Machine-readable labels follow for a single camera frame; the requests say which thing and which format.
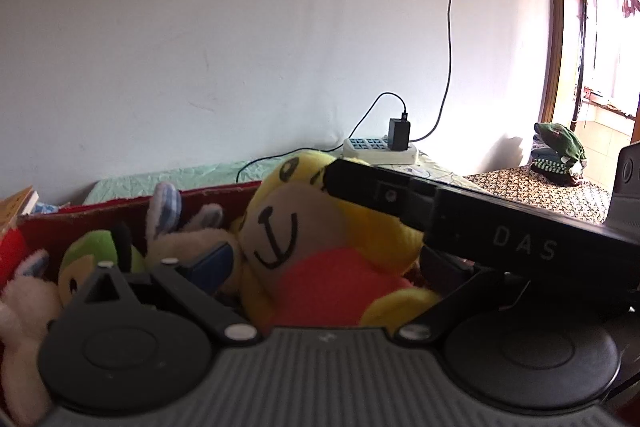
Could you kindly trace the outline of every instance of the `green bedsheet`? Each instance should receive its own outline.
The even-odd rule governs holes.
[[[249,166],[240,174],[239,182],[245,183],[264,179],[285,158],[286,156],[273,160],[263,160]],[[102,203],[103,201],[120,198],[150,196],[153,194],[156,184],[161,181],[171,182],[179,190],[230,185],[236,183],[236,174],[245,163],[219,163],[186,169],[174,169],[172,171],[108,178],[95,184],[95,187],[84,200],[84,204]],[[408,172],[421,178],[484,191],[475,183],[465,180],[462,176],[453,174],[449,169],[438,165],[423,153],[420,153],[418,161],[414,165],[388,165],[383,167]]]

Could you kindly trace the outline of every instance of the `book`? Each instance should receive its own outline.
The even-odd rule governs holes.
[[[38,202],[38,193],[27,187],[0,201],[0,237],[11,226],[17,216],[30,214]]]

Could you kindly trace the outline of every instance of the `cardboard box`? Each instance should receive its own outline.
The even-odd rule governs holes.
[[[182,192],[180,226],[206,203],[218,203],[225,211],[223,226],[242,216],[260,182],[196,188]],[[12,278],[18,264],[33,251],[44,248],[50,261],[46,279],[56,281],[58,268],[66,248],[86,232],[109,229],[119,221],[131,229],[132,242],[146,252],[145,218],[149,197],[131,200],[112,200],[91,206],[64,208],[57,214],[37,214],[18,218],[14,227],[0,236],[0,289]],[[3,346],[0,344],[0,360]],[[0,389],[0,426],[13,423],[4,412],[4,395]]]

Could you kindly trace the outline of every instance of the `patterned bedspread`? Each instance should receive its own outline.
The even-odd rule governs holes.
[[[546,208],[591,223],[605,220],[611,200],[609,192],[591,182],[578,187],[559,187],[532,172],[528,165],[474,174],[466,179],[494,196]]]

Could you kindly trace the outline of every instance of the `stuffed animal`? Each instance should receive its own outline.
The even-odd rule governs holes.
[[[176,230],[181,211],[180,192],[168,182],[156,185],[146,213],[145,262],[148,268],[162,259],[191,261],[223,243],[232,247],[236,259],[234,264],[239,263],[240,249],[236,237],[220,229],[224,218],[220,205],[204,204],[180,230]],[[235,275],[229,277],[221,289],[227,285],[237,285]]]
[[[385,327],[438,301],[402,277],[422,235],[398,218],[330,197],[324,168],[332,156],[287,159],[257,189],[235,224],[243,262],[234,267],[244,311],[258,329]]]
[[[51,405],[37,368],[47,324],[62,310],[56,284],[38,278],[48,259],[44,250],[29,256],[18,266],[0,298],[2,390],[7,409],[20,427],[35,425]]]
[[[145,261],[131,244],[127,225],[118,223],[111,230],[92,230],[66,249],[58,272],[60,300],[66,305],[100,262],[110,262],[121,272],[142,272]]]

